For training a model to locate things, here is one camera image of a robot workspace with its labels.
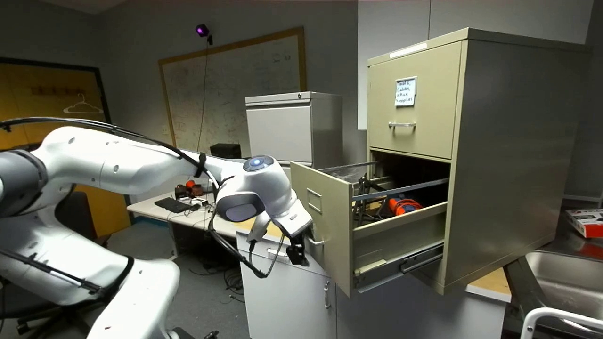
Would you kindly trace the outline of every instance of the metal sink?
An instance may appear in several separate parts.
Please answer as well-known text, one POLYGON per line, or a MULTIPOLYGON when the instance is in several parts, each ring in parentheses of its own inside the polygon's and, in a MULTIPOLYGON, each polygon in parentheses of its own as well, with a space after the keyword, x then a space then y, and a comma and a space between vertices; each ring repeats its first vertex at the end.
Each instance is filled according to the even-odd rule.
POLYGON ((543 305, 603 318, 603 259, 537 250, 526 254, 526 261, 541 286, 543 305))

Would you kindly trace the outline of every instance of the chair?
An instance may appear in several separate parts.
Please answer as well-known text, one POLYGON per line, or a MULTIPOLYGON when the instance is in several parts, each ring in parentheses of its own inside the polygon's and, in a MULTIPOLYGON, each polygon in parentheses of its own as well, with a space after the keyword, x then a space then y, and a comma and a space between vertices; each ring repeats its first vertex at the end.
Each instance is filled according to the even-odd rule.
MULTIPOLYGON (((64 226, 76 229, 78 233, 89 239, 96 239, 89 197, 85 192, 70 192, 57 205, 57 218, 64 226)), ((15 284, 10 284, 6 280, 2 282, 4 307, 0 308, 0 318, 15 318, 19 333, 29 333, 36 329, 30 337, 46 335, 61 322, 68 322, 83 333, 91 329, 91 325, 81 318, 81 310, 98 307, 100 301, 85 301, 70 307, 61 307, 15 284)))

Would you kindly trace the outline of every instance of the whiteboard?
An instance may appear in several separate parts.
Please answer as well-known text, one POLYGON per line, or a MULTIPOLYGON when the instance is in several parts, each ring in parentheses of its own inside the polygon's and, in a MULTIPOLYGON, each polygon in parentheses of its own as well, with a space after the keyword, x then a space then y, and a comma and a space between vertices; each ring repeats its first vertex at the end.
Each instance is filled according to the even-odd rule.
POLYGON ((240 143, 249 156, 245 96, 306 90, 304 28, 164 58, 160 71, 176 146, 240 143))

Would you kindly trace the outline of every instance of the drawer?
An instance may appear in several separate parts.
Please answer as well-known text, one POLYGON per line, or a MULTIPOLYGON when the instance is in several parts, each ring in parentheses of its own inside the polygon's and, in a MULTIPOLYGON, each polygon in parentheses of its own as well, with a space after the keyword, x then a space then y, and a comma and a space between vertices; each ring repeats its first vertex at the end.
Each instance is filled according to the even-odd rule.
POLYGON ((451 158, 462 43, 370 62, 370 148, 451 158))
POLYGON ((437 263, 443 254, 449 163, 398 158, 330 169, 292 163, 294 190, 313 216, 315 241, 323 243, 317 259, 347 295, 437 263), (390 197, 421 207, 394 214, 390 197))

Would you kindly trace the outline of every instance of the yellow board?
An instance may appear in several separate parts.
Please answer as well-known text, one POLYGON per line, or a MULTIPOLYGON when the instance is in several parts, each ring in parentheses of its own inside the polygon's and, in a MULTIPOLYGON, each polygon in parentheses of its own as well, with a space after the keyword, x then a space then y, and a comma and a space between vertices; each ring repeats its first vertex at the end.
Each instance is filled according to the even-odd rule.
MULTIPOLYGON (((0 58, 0 120, 15 116, 66 116, 108 120, 96 67, 74 67, 0 58)), ((34 122, 0 131, 0 148, 34 148, 59 122, 34 122)), ((87 192, 100 239, 127 227, 130 216, 123 194, 78 184, 87 192)))

